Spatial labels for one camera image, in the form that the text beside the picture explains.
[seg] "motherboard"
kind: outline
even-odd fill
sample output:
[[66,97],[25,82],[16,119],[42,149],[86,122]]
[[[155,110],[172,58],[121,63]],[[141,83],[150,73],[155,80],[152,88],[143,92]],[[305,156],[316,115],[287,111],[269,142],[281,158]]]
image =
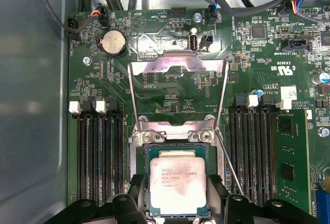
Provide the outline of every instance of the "motherboard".
[[[329,18],[328,8],[301,11]],[[127,192],[134,174],[175,187],[177,178],[154,165],[167,158],[175,167],[178,156],[197,167],[202,158],[205,174],[219,174],[239,193],[208,131],[164,144],[157,141],[165,131],[146,132],[144,142],[153,142],[132,146],[142,121],[184,130],[215,117],[247,198],[258,206],[283,199],[317,216],[316,195],[330,177],[328,65],[329,27],[276,9],[246,18],[213,6],[106,13],[70,41],[68,203],[87,198],[103,205]],[[149,201],[151,215],[171,213]],[[207,215],[203,204],[192,202],[198,216]]]

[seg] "dimm slot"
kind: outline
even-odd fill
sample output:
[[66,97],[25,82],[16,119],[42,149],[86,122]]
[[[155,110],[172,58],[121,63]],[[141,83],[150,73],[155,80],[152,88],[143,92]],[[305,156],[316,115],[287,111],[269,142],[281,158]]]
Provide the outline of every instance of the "dimm slot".
[[244,159],[244,192],[248,199],[251,199],[252,193],[252,171],[251,171],[251,161],[249,154],[249,133],[248,133],[248,116],[246,114],[243,115],[243,130],[244,130],[244,148],[243,148],[243,159]]

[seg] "ram slot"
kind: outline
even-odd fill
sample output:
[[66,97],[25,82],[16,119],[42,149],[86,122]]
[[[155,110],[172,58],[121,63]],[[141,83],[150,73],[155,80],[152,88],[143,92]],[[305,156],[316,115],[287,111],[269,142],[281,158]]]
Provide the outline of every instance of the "ram slot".
[[117,115],[113,115],[112,119],[112,144],[113,144],[113,179],[114,193],[123,192],[123,141],[121,135],[121,120]]
[[268,143],[269,143],[269,114],[267,109],[261,109],[260,114],[260,148],[261,148],[261,170],[262,170],[262,194],[263,204],[270,199],[269,195],[269,163],[268,163]]
[[257,179],[256,179],[256,142],[255,142],[255,120],[253,115],[247,115],[247,132],[248,132],[248,155],[249,155],[249,173],[251,175],[250,184],[251,184],[251,200],[256,203],[258,201],[257,197]]
[[111,139],[111,119],[105,119],[105,142],[103,143],[105,157],[104,157],[104,201],[106,201],[110,196],[113,195],[112,184],[112,139]]
[[254,191],[252,191],[251,182],[252,180],[252,165],[251,165],[251,154],[249,150],[249,141],[250,141],[250,134],[249,134],[249,128],[248,128],[248,121],[249,116],[247,114],[243,114],[243,161],[244,161],[244,185],[243,189],[245,192],[245,195],[248,199],[251,199]]
[[236,175],[238,178],[238,182],[240,185],[243,185],[244,183],[244,166],[243,166],[243,136],[242,136],[242,131],[243,131],[243,126],[242,126],[242,113],[241,111],[238,111],[236,113],[236,122],[235,122],[235,132],[236,132]]
[[85,184],[85,119],[78,119],[78,141],[77,141],[77,199],[85,199],[86,184]]
[[275,114],[267,114],[270,122],[267,123],[268,127],[268,165],[269,165],[269,191],[270,191],[270,198],[274,199],[277,198],[276,192],[276,148],[275,148],[275,141],[276,141],[276,115]]
[[258,206],[263,206],[263,194],[262,194],[262,165],[261,165],[261,137],[260,137],[260,113],[253,113],[254,128],[255,128],[255,159],[256,159],[256,176],[257,176],[257,194],[258,194]]
[[[235,132],[235,117],[236,114],[231,114],[230,115],[230,120],[229,120],[229,156],[230,156],[230,161],[233,165],[234,170],[236,170],[236,132]],[[231,184],[230,184],[230,191],[234,193],[235,190],[235,185],[234,185],[234,180],[233,180],[233,173],[230,171],[230,176],[231,176]]]

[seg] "connector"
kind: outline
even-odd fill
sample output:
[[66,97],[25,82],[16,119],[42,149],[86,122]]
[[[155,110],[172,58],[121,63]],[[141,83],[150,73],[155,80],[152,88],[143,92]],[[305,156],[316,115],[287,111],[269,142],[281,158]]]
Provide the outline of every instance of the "connector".
[[315,191],[317,217],[325,224],[330,224],[330,195],[325,190]]
[[215,25],[218,19],[218,12],[216,10],[216,5],[209,5],[207,9],[206,22],[208,25]]

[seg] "mounting hole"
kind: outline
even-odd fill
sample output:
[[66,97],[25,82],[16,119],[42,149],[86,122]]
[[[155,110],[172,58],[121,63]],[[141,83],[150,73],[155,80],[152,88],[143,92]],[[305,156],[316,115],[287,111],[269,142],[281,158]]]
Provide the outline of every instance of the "mounting hole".
[[128,197],[121,197],[121,198],[119,198],[119,201],[121,201],[121,202],[124,202],[124,201],[127,201],[127,199],[128,199]]

